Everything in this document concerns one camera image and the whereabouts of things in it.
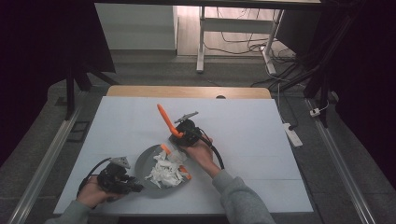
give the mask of black cable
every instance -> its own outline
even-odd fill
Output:
[[[218,84],[218,83],[216,83],[216,82],[214,82],[214,81],[212,81],[212,80],[207,80],[207,82],[208,83],[212,83],[213,85],[215,85],[215,86],[217,86],[217,87],[222,87],[220,84]]]
[[[294,129],[294,128],[296,128],[296,127],[299,126],[298,119],[297,119],[297,117],[296,117],[296,115],[295,115],[295,113],[294,113],[293,107],[291,107],[291,104],[290,104],[290,102],[289,102],[289,100],[288,100],[288,97],[286,96],[285,92],[282,91],[282,94],[283,94],[283,97],[284,97],[285,100],[286,100],[286,103],[287,103],[288,106],[289,106],[289,109],[290,109],[290,111],[291,111],[291,115],[293,116],[293,119],[295,120],[295,123],[294,123],[294,124],[290,124],[290,127],[291,127],[292,129]]]
[[[285,71],[283,71],[281,74],[279,74],[279,76],[276,78],[276,81],[274,83],[272,83],[269,87],[268,87],[268,91],[272,91],[272,88],[279,83],[281,80],[284,80],[288,75],[291,74],[292,71],[294,71],[294,69],[298,66],[297,63],[293,63],[291,64],[287,69],[285,69]]]
[[[221,12],[219,11],[219,8],[218,8],[218,7],[217,7],[217,13],[218,13],[218,18],[220,18],[220,16],[221,16],[222,18],[224,18],[223,15],[221,14]],[[245,14],[246,14],[246,10],[245,10],[244,14],[241,15],[241,16],[239,16],[237,19],[241,18],[241,17],[244,16]],[[259,18],[259,14],[260,14],[260,10],[257,12],[256,20]],[[250,36],[250,39],[249,39],[249,40],[227,40],[227,39],[225,38],[225,36],[224,36],[224,32],[220,32],[220,33],[221,33],[221,37],[223,38],[224,42],[227,42],[227,43],[246,43],[246,42],[247,42],[247,47],[248,47],[249,49],[250,49],[250,47],[249,47],[248,44],[249,44],[250,42],[252,42],[252,41],[263,41],[263,40],[268,40],[268,38],[263,38],[263,39],[251,39],[252,36],[253,36],[253,34]]]
[[[245,16],[245,14],[247,14],[247,11],[248,11],[248,9],[247,8],[244,8],[244,9],[242,9],[242,15],[240,15],[240,16],[238,16],[238,18],[237,19],[240,19],[241,17],[243,17],[243,16]]]
[[[95,172],[95,170],[102,165],[103,163],[109,161],[111,158],[107,158],[104,159],[102,161],[100,161],[98,164],[95,165],[95,167],[93,167],[93,169],[88,173],[88,175],[81,181],[81,183],[79,184],[78,187],[78,192],[77,192],[77,196],[79,195],[79,192],[82,190],[82,188],[84,188],[84,186],[87,184],[88,179],[92,176],[93,172]]]
[[[207,49],[212,49],[212,48],[208,47],[208,46],[205,44],[205,42],[204,42],[204,46],[205,46],[205,48],[207,48]],[[231,53],[231,54],[245,54],[245,53],[250,53],[250,50],[242,51],[242,52],[230,52],[230,51],[227,51],[227,50],[224,50],[224,49],[212,49],[212,50],[218,50],[218,51],[222,51],[222,52],[225,52],[225,53]]]
[[[200,129],[200,130],[201,130],[201,132],[202,132],[202,133],[205,135],[205,137],[206,137],[206,138],[204,138],[204,137],[200,136],[200,139],[201,139],[202,141],[204,141],[204,142],[212,149],[212,151],[215,153],[216,157],[218,158],[218,161],[219,161],[219,165],[220,165],[221,170],[224,170],[224,163],[223,163],[223,161],[222,161],[222,158],[221,158],[221,156],[220,156],[218,150],[217,150],[217,149],[215,148],[215,146],[213,146],[213,144],[209,141],[209,137],[208,137],[207,134],[204,132],[204,130],[202,130],[202,129]]]
[[[262,50],[261,50],[261,47],[266,47],[267,46],[267,44],[265,43],[262,43],[262,44],[254,44],[254,45],[250,45],[250,46],[248,46],[248,48],[249,48],[249,50],[251,51],[251,52],[261,52]]]
[[[206,138],[202,137],[202,135],[201,135],[200,133],[196,133],[196,132],[193,132],[193,131],[191,131],[191,130],[185,130],[185,131],[188,132],[188,133],[194,134],[195,136],[199,137],[199,139],[201,139],[203,142],[205,142],[205,143],[210,147],[210,149],[212,149],[212,151],[215,153],[216,157],[218,158],[218,161],[219,161],[219,165],[220,165],[221,170],[224,170],[224,163],[223,163],[223,161],[222,161],[222,158],[221,158],[221,156],[220,156],[218,150],[217,150],[217,149],[215,148],[215,146],[213,146],[213,144],[210,142],[209,137],[208,137],[207,134],[204,132],[204,130],[202,130],[202,129],[199,129],[199,130],[205,135]]]
[[[318,43],[313,50],[306,53],[305,55],[299,56],[298,62],[304,63],[304,64],[311,64],[311,63],[315,62],[319,58],[320,53],[322,52],[323,48],[325,48],[326,44],[329,41],[331,41],[332,38],[335,37],[335,35],[337,34],[337,31],[339,29],[341,29],[342,25],[343,25],[342,22],[339,22],[338,24],[334,25],[333,30],[328,32],[329,35],[325,39],[323,39],[320,43]]]
[[[280,73],[279,75],[282,76],[283,74],[285,74],[289,69],[291,69],[291,67],[292,67],[294,64],[295,64],[295,63],[289,65],[289,67],[287,67],[287,68],[286,68],[282,73]],[[257,84],[262,84],[262,83],[265,83],[265,82],[268,82],[268,81],[271,81],[271,80],[274,80],[274,79],[276,79],[276,78],[270,77],[270,78],[265,79],[265,80],[263,80],[263,81],[257,81],[257,82],[252,83],[252,84],[250,85],[250,87],[253,87],[253,86],[257,85]]]
[[[277,53],[277,57],[279,57],[280,58],[280,52],[283,52],[283,51],[286,51],[286,50],[288,50],[289,48],[286,48],[286,49],[282,49],[282,50],[280,50],[278,53]]]
[[[259,18],[259,15],[260,15],[260,9],[257,11],[256,20]],[[248,44],[251,41],[251,37],[253,37],[253,33],[250,35],[250,38],[248,39],[248,42],[247,42],[247,48],[248,49],[250,49],[250,46]]]
[[[293,62],[296,62],[295,58],[293,58],[293,57],[279,57],[279,53],[278,53],[278,56],[276,57],[275,54],[274,54],[274,50],[273,49],[271,49],[271,53],[272,53],[271,59],[274,60],[277,63],[293,63]]]

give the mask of white table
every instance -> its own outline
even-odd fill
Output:
[[[98,108],[55,214],[61,214],[76,198],[80,181],[97,162],[127,156],[134,167],[145,149],[167,141],[170,133],[157,104],[171,120],[198,111],[192,120],[214,138],[226,170],[241,176],[270,212],[313,211],[274,100],[107,96]],[[131,193],[93,212],[114,216],[224,214],[210,177],[193,161],[185,166],[192,180],[179,189]]]

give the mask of plate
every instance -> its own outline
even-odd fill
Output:
[[[162,151],[163,149],[161,148],[161,145],[155,145],[146,149],[142,154],[140,154],[139,158],[137,158],[136,164],[134,165],[134,176],[139,180],[139,183],[145,187],[145,189],[176,189],[185,185],[189,181],[186,176],[183,176],[184,181],[175,187],[167,187],[160,182],[161,188],[158,188],[158,186],[152,183],[149,179],[145,179],[157,163],[157,161],[154,160],[154,156],[159,155]]]

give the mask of cable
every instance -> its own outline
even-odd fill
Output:
[[[93,169],[88,173],[88,175],[87,175],[84,179],[82,179],[82,181],[81,181],[81,183],[79,184],[79,187],[78,187],[77,196],[78,196],[79,193],[81,192],[82,188],[84,188],[84,186],[87,184],[88,179],[92,176],[93,172],[94,172],[100,165],[102,165],[103,163],[109,161],[110,159],[111,159],[111,158],[107,158],[107,159],[104,159],[104,160],[100,161],[97,165],[95,165],[95,167],[93,167]]]
[[[285,69],[282,73],[280,73],[279,75],[281,76],[281,75],[283,75],[284,73],[286,73],[292,66],[293,66],[293,64],[291,64],[288,68],[286,68],[286,69]],[[265,79],[265,80],[263,80],[263,81],[257,81],[257,82],[252,83],[252,84],[250,85],[250,87],[253,87],[253,86],[257,85],[257,84],[265,83],[265,82],[268,82],[268,81],[271,81],[271,80],[274,80],[274,79],[276,79],[276,78],[271,76],[270,78]]]
[[[208,46],[205,44],[205,42],[204,42],[204,46],[205,46],[205,48],[207,48],[207,49],[212,49],[212,48],[208,47]],[[222,51],[222,52],[230,53],[230,54],[245,54],[245,53],[250,53],[250,50],[242,51],[242,52],[230,52],[230,51],[227,51],[227,50],[224,50],[224,49],[212,49],[212,50],[218,50],[218,51]]]
[[[283,119],[282,114],[280,113],[279,85],[280,83],[277,84],[277,111],[279,113],[280,118],[282,119],[282,123],[285,123],[285,120]]]
[[[294,69],[296,69],[297,67],[299,67],[300,65],[298,64],[298,63],[293,63],[292,65],[292,68],[289,70],[289,71],[285,71],[285,72],[283,72],[281,75],[279,75],[279,78],[277,78],[277,81],[275,81],[273,84],[271,84],[269,87],[268,87],[268,90],[269,91],[272,91],[272,88],[275,86],[275,84],[276,83],[278,83],[279,81],[288,81],[288,82],[290,82],[290,80],[288,80],[288,79],[286,79],[286,77],[288,77],[291,73],[292,73],[292,71],[294,71]],[[295,75],[296,77],[297,76],[299,76],[300,74],[302,74],[303,73],[303,71],[304,71],[304,69],[302,68],[302,70],[297,74],[297,75]]]
[[[249,50],[250,51],[252,51],[252,52],[261,52],[262,50],[261,50],[261,47],[266,47],[266,43],[262,43],[262,44],[254,44],[254,45],[250,45],[250,46],[248,46],[248,48],[249,48]]]
[[[214,82],[214,81],[212,81],[212,80],[207,80],[207,82],[208,83],[212,83],[213,85],[215,85],[215,86],[217,86],[217,87],[222,87],[220,84],[218,84],[218,83],[216,83],[216,82]]]
[[[319,111],[325,110],[327,107],[329,107],[329,101],[327,101],[327,105],[323,108],[321,108]]]
[[[279,77],[273,77],[273,76],[270,74],[270,72],[268,71],[267,66],[265,66],[265,71],[267,72],[267,75],[268,75],[269,77],[272,77],[272,78],[276,79],[276,81],[268,87],[268,90],[270,91],[270,90],[273,88],[273,86],[274,86],[276,83],[278,83],[278,81],[288,81],[288,82],[289,82],[289,80],[288,80],[288,79],[285,79],[285,77],[287,77],[288,75],[290,75],[291,72],[294,71],[294,69],[295,69],[297,66],[298,66],[297,63],[291,64],[285,71],[283,71],[281,74],[279,74]]]
[[[207,136],[207,134],[205,133],[205,131],[202,130],[202,129],[200,129],[200,128],[199,128],[199,130],[205,135],[206,138],[202,137],[201,134],[196,133],[196,132],[193,132],[193,131],[191,131],[191,130],[185,130],[185,132],[191,133],[191,134],[193,134],[193,135],[199,137],[199,139],[201,139],[203,142],[205,142],[205,143],[210,147],[210,149],[212,149],[212,151],[215,153],[216,157],[218,158],[218,161],[219,161],[219,165],[220,165],[221,170],[224,170],[224,163],[223,163],[223,161],[222,161],[222,158],[221,158],[221,156],[220,156],[218,150],[217,150],[217,149],[215,148],[215,146],[213,146],[213,144],[210,142],[209,137]]]
[[[247,14],[247,11],[248,11],[247,8],[242,9],[242,13],[243,13],[243,14],[240,15],[240,16],[238,16],[237,19],[240,19],[241,17],[245,16],[245,14]]]
[[[325,48],[326,44],[332,40],[332,38],[337,34],[337,31],[342,27],[343,21],[334,25],[333,29],[330,32],[327,32],[329,35],[326,38],[322,38],[323,40],[316,45],[316,47],[305,55],[300,56],[297,60],[299,63],[311,64],[314,63],[320,56],[323,48]]]
[[[275,54],[274,54],[274,50],[273,49],[271,49],[271,53],[272,53],[271,59],[274,60],[277,63],[292,63],[292,62],[296,62],[294,57],[279,57],[279,53],[278,53],[278,57],[276,57]]]
[[[273,20],[275,19],[275,12],[276,12],[276,9],[274,9],[274,11],[273,11]]]
[[[218,152],[218,150],[215,148],[215,146],[213,146],[213,144],[208,140],[209,137],[207,136],[207,134],[204,132],[204,130],[200,129],[200,131],[205,135],[206,138],[203,138],[202,136],[200,136],[200,139],[203,140],[211,149],[212,151],[215,153],[216,157],[218,158],[219,161],[219,165],[221,170],[224,170],[224,163],[222,161],[222,158]]]
[[[286,51],[286,50],[288,50],[288,49],[289,49],[289,48],[285,48],[285,49],[280,50],[280,51],[277,53],[277,57],[280,57],[280,52]]]
[[[291,115],[293,116],[293,119],[295,120],[295,124],[291,125],[291,123],[290,123],[290,127],[291,127],[292,129],[294,129],[294,128],[296,128],[296,127],[299,126],[299,122],[298,122],[297,116],[294,114],[293,107],[291,106],[291,104],[290,104],[290,102],[289,102],[289,100],[288,100],[288,97],[286,96],[285,92],[282,92],[282,93],[283,93],[283,96],[285,97],[286,103],[287,103],[288,106],[289,106],[289,109],[290,109],[290,111],[291,111]]]
[[[246,14],[246,12],[247,12],[248,9],[247,9],[247,8],[244,8],[244,10],[245,10],[245,11],[244,11],[244,14],[241,15],[241,16],[239,16],[237,19],[243,17],[243,16]],[[217,7],[217,14],[218,14],[218,18],[224,18],[223,15],[221,14],[221,12],[220,12],[220,10],[219,10],[218,7]],[[260,15],[260,10],[258,10],[258,12],[257,12],[256,20],[259,18],[259,15]],[[220,32],[220,33],[221,33],[221,37],[223,38],[223,40],[224,40],[225,42],[227,42],[227,43],[246,43],[246,42],[247,42],[247,48],[249,49],[249,51],[244,51],[244,52],[230,52],[230,51],[227,51],[227,50],[224,50],[224,49],[213,49],[213,50],[219,50],[219,51],[226,52],[226,53],[231,53],[231,54],[243,54],[243,53],[248,53],[248,52],[258,52],[258,51],[254,51],[254,49],[256,49],[256,48],[262,46],[262,44],[257,44],[257,45],[250,46],[249,43],[250,43],[250,42],[253,42],[253,41],[264,41],[264,40],[268,40],[268,38],[252,39],[253,34],[250,35],[250,38],[249,38],[249,39],[248,39],[248,37],[247,37],[247,40],[227,40],[227,39],[225,38],[225,36],[224,36],[224,33],[223,33],[223,32]]]

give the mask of person's hand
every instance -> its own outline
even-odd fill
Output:
[[[219,172],[220,168],[213,162],[213,151],[212,149],[201,139],[198,140],[191,147],[181,147],[187,151],[190,157],[197,161],[198,164],[213,178]]]
[[[103,203],[107,199],[118,199],[122,196],[123,195],[121,194],[103,191],[98,185],[97,177],[93,175],[77,196],[77,201],[89,206],[90,208],[94,208],[96,205]]]

